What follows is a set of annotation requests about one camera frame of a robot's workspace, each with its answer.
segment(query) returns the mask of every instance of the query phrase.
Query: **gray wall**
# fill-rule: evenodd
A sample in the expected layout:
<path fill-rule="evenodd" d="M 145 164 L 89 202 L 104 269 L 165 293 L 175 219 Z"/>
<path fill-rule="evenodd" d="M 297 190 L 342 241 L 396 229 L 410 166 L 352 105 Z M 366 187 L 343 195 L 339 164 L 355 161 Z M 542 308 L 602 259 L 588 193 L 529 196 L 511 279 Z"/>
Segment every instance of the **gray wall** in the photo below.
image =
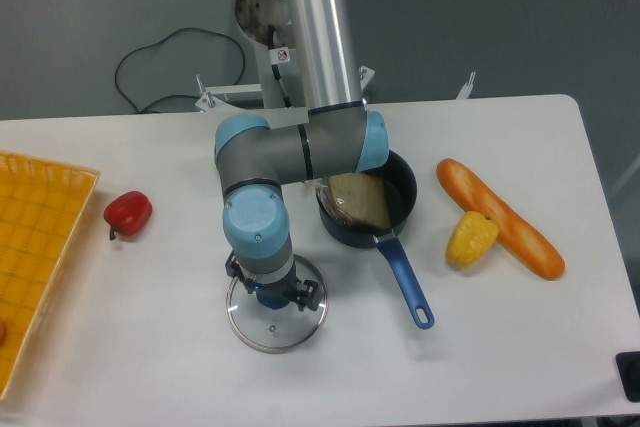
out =
<path fill-rule="evenodd" d="M 566 93 L 581 105 L 603 187 L 640 153 L 640 0 L 347 0 L 374 102 L 450 99 L 476 70 L 477 97 Z M 240 39 L 233 0 L 0 0 L 0 119 L 130 113 L 120 58 L 185 26 Z M 248 54 L 244 83 L 256 82 Z M 137 56 L 122 85 L 146 105 L 228 84 L 233 46 L 199 35 Z M 164 110 L 189 110 L 170 102 Z M 610 207 L 640 293 L 640 173 Z"/>

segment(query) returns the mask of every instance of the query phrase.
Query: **metal bracket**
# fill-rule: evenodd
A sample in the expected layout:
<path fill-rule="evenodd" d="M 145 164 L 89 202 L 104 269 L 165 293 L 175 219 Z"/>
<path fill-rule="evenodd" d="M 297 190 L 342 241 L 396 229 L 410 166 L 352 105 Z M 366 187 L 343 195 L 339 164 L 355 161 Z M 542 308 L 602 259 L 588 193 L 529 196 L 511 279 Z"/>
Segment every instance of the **metal bracket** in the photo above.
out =
<path fill-rule="evenodd" d="M 376 71 L 365 65 L 358 69 L 360 86 L 362 91 L 371 83 Z M 233 102 L 258 101 L 262 99 L 262 87 L 260 84 L 222 85 L 218 87 L 204 87 L 200 74 L 196 75 L 198 89 L 201 97 L 195 106 L 201 112 L 209 112 L 216 106 L 233 106 Z"/>
<path fill-rule="evenodd" d="M 229 277 L 238 278 L 238 281 L 244 285 L 244 288 L 249 294 L 252 294 L 256 290 L 256 284 L 252 279 L 247 278 L 242 272 L 242 268 L 238 263 L 235 253 L 232 251 L 227 261 L 224 263 L 225 270 Z M 283 297 L 293 302 L 298 306 L 298 310 L 302 312 L 305 308 L 316 311 L 320 305 L 321 295 L 317 295 L 319 289 L 317 282 L 313 280 L 305 280 L 302 282 L 296 278 L 294 283 L 291 283 L 287 287 L 287 291 L 284 292 Z"/>

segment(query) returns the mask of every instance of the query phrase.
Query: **black object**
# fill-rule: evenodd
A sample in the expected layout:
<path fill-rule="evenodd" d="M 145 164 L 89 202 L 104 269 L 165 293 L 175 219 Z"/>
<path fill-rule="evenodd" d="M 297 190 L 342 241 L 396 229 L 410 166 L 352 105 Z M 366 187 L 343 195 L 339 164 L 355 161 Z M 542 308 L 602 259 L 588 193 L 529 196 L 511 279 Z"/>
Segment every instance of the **black object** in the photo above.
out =
<path fill-rule="evenodd" d="M 309 148 L 309 137 L 307 137 L 307 129 L 304 124 L 298 124 L 298 132 L 300 133 L 300 143 L 302 144 L 302 154 L 304 155 L 304 168 L 307 172 L 307 180 L 313 179 L 313 164 L 311 163 L 311 149 Z"/>
<path fill-rule="evenodd" d="M 236 80 L 233 82 L 233 85 L 238 84 L 238 82 L 240 82 L 240 80 L 242 79 L 242 76 L 244 75 L 244 71 L 245 71 L 245 67 L 246 67 L 246 58 L 245 58 L 244 50 L 242 49 L 242 46 L 240 45 L 240 43 L 237 40 L 235 40 L 234 38 L 232 38 L 232 37 L 230 37 L 230 36 L 228 36 L 226 34 L 221 34 L 220 32 L 213 32 L 211 30 L 200 29 L 198 27 L 183 27 L 182 29 L 178 29 L 178 30 L 170 33 L 164 39 L 156 42 L 155 44 L 145 45 L 143 47 L 138 47 L 137 49 L 132 50 L 127 55 L 125 55 L 122 58 L 122 60 L 120 60 L 120 62 L 118 63 L 118 66 L 116 67 L 116 72 L 114 74 L 114 84 L 115 84 L 116 90 L 124 98 L 124 100 L 126 100 L 129 103 L 129 105 L 131 107 L 133 107 L 133 110 L 135 110 L 136 114 L 146 114 L 146 113 L 155 113 L 155 114 L 157 114 L 158 112 L 151 110 L 151 108 L 153 106 L 155 106 L 155 105 L 158 105 L 161 102 L 164 102 L 165 100 L 170 100 L 170 99 L 194 99 L 194 100 L 198 100 L 200 98 L 199 95 L 189 95 L 189 94 L 166 95 L 166 96 L 161 97 L 161 98 L 159 98 L 157 100 L 154 100 L 153 102 L 151 102 L 146 107 L 143 107 L 142 109 L 140 109 L 136 105 L 136 103 L 133 100 L 131 100 L 127 94 L 125 94 L 122 91 L 122 89 L 120 88 L 120 84 L 118 82 L 118 74 L 120 73 L 120 68 L 122 67 L 122 64 L 124 64 L 125 61 L 129 57 L 131 57 L 132 55 L 134 55 L 134 54 L 136 54 L 136 53 L 138 53 L 138 52 L 140 52 L 142 50 L 152 49 L 154 47 L 159 47 L 162 44 L 164 44 L 167 40 L 172 39 L 176 35 L 181 34 L 183 32 L 196 32 L 196 33 L 200 33 L 200 34 L 212 35 L 214 37 L 226 39 L 229 42 L 232 42 L 238 48 L 238 50 L 240 51 L 240 55 L 242 56 L 242 67 L 240 68 L 240 73 L 236 77 Z"/>
<path fill-rule="evenodd" d="M 365 173 L 384 181 L 384 195 L 391 229 L 380 231 L 365 225 L 341 224 L 326 211 L 318 197 L 322 223 L 327 231 L 343 244 L 359 249 L 376 247 L 389 263 L 413 321 L 423 330 L 430 329 L 435 323 L 431 308 L 402 244 L 397 238 L 397 234 L 404 229 L 407 218 L 416 203 L 418 196 L 416 178 L 409 164 L 392 151 L 389 151 L 389 158 L 382 167 Z"/>
<path fill-rule="evenodd" d="M 351 107 L 362 107 L 364 103 L 361 100 L 353 100 L 351 102 L 343 102 L 342 104 L 325 105 L 324 107 L 315 107 L 309 110 L 309 117 L 313 115 L 324 114 L 325 112 L 333 112 L 334 110 L 350 109 Z"/>
<path fill-rule="evenodd" d="M 276 28 L 273 25 L 269 24 L 269 26 L 267 27 L 267 49 L 269 50 L 273 50 L 276 48 L 273 44 L 273 36 L 275 35 L 275 33 Z M 287 89 L 282 82 L 282 76 L 280 75 L 280 68 L 278 67 L 278 64 L 271 64 L 271 72 L 273 72 L 273 77 L 276 79 L 276 82 L 278 82 L 278 86 L 280 87 L 280 93 L 282 94 L 284 106 L 293 107 L 291 99 L 289 98 L 289 94 L 287 94 Z"/>
<path fill-rule="evenodd" d="M 322 298 L 321 295 L 318 295 L 319 285 L 313 280 L 302 282 L 298 279 L 295 262 L 287 275 L 272 284 L 258 284 L 252 279 L 246 278 L 233 251 L 227 258 L 224 267 L 229 277 L 238 278 L 248 294 L 255 292 L 258 302 L 265 307 L 279 310 L 286 307 L 289 302 L 293 302 L 298 306 L 300 312 L 305 308 L 314 312 L 318 310 Z"/>
<path fill-rule="evenodd" d="M 280 189 L 282 187 L 275 180 L 265 179 L 263 177 L 254 177 L 253 179 L 241 180 L 240 182 L 231 184 L 222 193 L 222 198 L 226 201 L 233 191 L 238 190 L 241 187 L 246 187 L 247 185 L 270 185 L 271 187 L 275 187 L 276 189 Z"/>
<path fill-rule="evenodd" d="M 416 205 L 418 197 L 418 184 L 409 164 L 393 151 L 389 151 L 389 159 L 377 169 L 367 170 L 367 174 L 384 179 L 384 194 L 391 219 L 391 228 L 400 234 L 404 229 L 409 214 Z M 363 226 L 346 226 L 336 222 L 329 214 L 320 199 L 320 219 L 327 232 L 339 242 L 357 249 L 373 249 L 376 247 L 374 235 L 384 232 L 376 232 Z"/>
<path fill-rule="evenodd" d="M 454 424 L 460 427 L 580 427 L 580 419 L 520 420 L 517 422 L 491 422 L 489 424 Z"/>
<path fill-rule="evenodd" d="M 640 402 L 640 352 L 622 352 L 616 355 L 616 364 L 627 399 Z"/>

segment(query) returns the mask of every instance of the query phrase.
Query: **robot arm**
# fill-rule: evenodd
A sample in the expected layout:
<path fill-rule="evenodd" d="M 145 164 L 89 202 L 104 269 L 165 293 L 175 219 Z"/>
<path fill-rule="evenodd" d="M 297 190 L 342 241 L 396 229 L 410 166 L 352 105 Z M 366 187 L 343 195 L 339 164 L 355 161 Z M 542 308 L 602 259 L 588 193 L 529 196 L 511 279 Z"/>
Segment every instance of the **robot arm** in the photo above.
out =
<path fill-rule="evenodd" d="M 389 144 L 382 116 L 364 109 L 343 0 L 288 1 L 309 122 L 271 129 L 257 115 L 227 119 L 216 165 L 234 251 L 228 273 L 267 307 L 314 309 L 314 286 L 295 275 L 281 186 L 379 167 Z"/>

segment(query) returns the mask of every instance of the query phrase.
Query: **blue handle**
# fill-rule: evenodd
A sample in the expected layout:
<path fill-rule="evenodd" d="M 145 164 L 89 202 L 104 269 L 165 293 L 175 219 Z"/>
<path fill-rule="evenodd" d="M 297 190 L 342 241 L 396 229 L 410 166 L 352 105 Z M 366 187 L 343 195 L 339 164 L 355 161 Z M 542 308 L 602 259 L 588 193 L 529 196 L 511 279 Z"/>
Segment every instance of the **blue handle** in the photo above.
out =
<path fill-rule="evenodd" d="M 377 238 L 376 247 L 389 262 L 416 325 L 421 329 L 433 327 L 435 322 L 433 314 L 398 238 L 393 233 Z M 426 317 L 426 322 L 420 319 L 419 311 L 422 311 Z"/>

